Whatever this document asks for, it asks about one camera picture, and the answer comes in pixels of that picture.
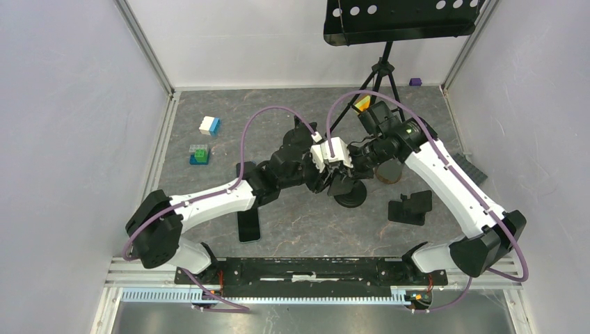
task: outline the black music stand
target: black music stand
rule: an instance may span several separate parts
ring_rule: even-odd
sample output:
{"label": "black music stand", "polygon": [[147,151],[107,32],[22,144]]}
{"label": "black music stand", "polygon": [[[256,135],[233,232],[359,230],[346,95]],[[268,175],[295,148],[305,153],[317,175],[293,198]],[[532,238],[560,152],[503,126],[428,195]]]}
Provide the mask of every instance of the black music stand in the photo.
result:
{"label": "black music stand", "polygon": [[[389,78],[394,98],[399,94],[389,64],[393,41],[470,35],[485,0],[328,0],[324,40],[333,46],[385,42],[379,62],[360,87],[375,78],[372,90],[379,91],[383,77]],[[330,130],[333,131],[359,95],[354,95]],[[376,97],[371,96],[371,104]],[[396,109],[402,121],[401,110]]]}

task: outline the gray wall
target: gray wall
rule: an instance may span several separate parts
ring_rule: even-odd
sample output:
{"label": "gray wall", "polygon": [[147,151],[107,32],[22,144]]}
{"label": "gray wall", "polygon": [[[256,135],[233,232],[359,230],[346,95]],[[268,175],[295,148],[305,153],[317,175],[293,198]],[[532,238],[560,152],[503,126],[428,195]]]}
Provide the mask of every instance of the gray wall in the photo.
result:
{"label": "gray wall", "polygon": [[87,333],[166,98],[111,0],[0,1],[2,333]]}
{"label": "gray wall", "polygon": [[588,332],[589,13],[588,1],[502,1],[449,89],[486,190],[527,217],[540,333]]}

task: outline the tripod leg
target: tripod leg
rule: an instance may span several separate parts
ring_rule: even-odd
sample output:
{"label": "tripod leg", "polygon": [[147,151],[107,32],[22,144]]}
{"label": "tripod leg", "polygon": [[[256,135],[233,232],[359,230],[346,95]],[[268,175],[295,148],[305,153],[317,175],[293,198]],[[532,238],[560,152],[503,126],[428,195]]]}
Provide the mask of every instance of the tripod leg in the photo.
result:
{"label": "tripod leg", "polygon": [[[396,101],[401,102],[399,100],[399,93],[397,92],[397,87],[395,86],[395,80],[393,79],[393,74],[391,72],[388,73],[388,77],[389,77],[389,82],[391,83],[391,89],[393,90],[393,97],[395,98]],[[406,120],[406,117],[404,117],[404,111],[401,110],[401,108],[398,108],[399,111],[399,119],[403,122]]]}
{"label": "tripod leg", "polygon": [[[369,82],[371,82],[371,79],[373,79],[375,74],[376,74],[376,71],[371,72],[369,77],[367,77],[367,80],[365,80],[365,82],[362,83],[362,86],[360,87],[359,90],[367,89]],[[340,121],[344,118],[344,115],[346,115],[346,113],[349,111],[349,109],[354,105],[354,102],[356,101],[356,99],[358,99],[359,95],[360,94],[356,94],[352,97],[351,101],[346,105],[346,108],[344,108],[344,110],[338,115],[338,118],[336,118],[336,120],[334,121],[334,123],[330,127],[330,132],[334,131],[334,129],[336,128],[336,125],[338,125],[338,123],[340,123]]]}

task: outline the purple block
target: purple block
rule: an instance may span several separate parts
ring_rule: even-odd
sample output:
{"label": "purple block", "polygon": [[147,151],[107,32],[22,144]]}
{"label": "purple block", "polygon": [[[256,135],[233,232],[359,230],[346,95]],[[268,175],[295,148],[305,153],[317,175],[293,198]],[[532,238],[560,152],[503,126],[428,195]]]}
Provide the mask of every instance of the purple block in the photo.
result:
{"label": "purple block", "polygon": [[420,78],[410,79],[410,86],[422,86],[422,80]]}

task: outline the tripod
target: tripod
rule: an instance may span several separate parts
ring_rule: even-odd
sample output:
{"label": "tripod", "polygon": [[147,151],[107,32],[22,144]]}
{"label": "tripod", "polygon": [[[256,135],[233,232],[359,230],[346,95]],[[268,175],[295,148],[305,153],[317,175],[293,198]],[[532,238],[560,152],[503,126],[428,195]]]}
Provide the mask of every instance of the tripod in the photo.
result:
{"label": "tripod", "polygon": [[[362,83],[362,86],[360,87],[360,89],[361,90],[367,89],[369,82],[371,82],[372,79],[375,79],[372,90],[374,92],[378,92],[379,88],[381,87],[381,81],[383,80],[384,77],[388,77],[389,82],[391,83],[391,89],[393,90],[393,96],[396,101],[400,102],[399,101],[399,94],[397,92],[397,88],[395,87],[395,80],[393,79],[393,70],[395,70],[395,67],[393,67],[393,65],[389,64],[389,61],[388,61],[389,55],[391,53],[392,44],[393,44],[393,42],[391,42],[391,41],[385,43],[385,49],[383,50],[382,57],[379,58],[379,62],[377,64],[375,64],[375,65],[373,65],[373,67],[371,67],[372,72],[367,77],[367,80],[365,80],[365,82]],[[356,94],[353,96],[353,98],[346,105],[344,110],[340,113],[340,115],[338,115],[338,118],[336,118],[336,121],[334,121],[334,123],[330,127],[330,131],[334,131],[334,129],[336,128],[338,123],[340,123],[340,121],[343,119],[343,117],[346,115],[346,113],[351,108],[355,109],[357,112],[360,112],[354,106],[354,102],[356,101],[356,99],[358,99],[359,96],[360,96],[360,94]],[[377,96],[372,95],[370,104],[375,103],[376,98],[377,98]],[[406,120],[404,117],[404,113],[401,111],[400,108],[396,108],[394,111],[399,112],[399,118],[401,119],[402,122]]]}

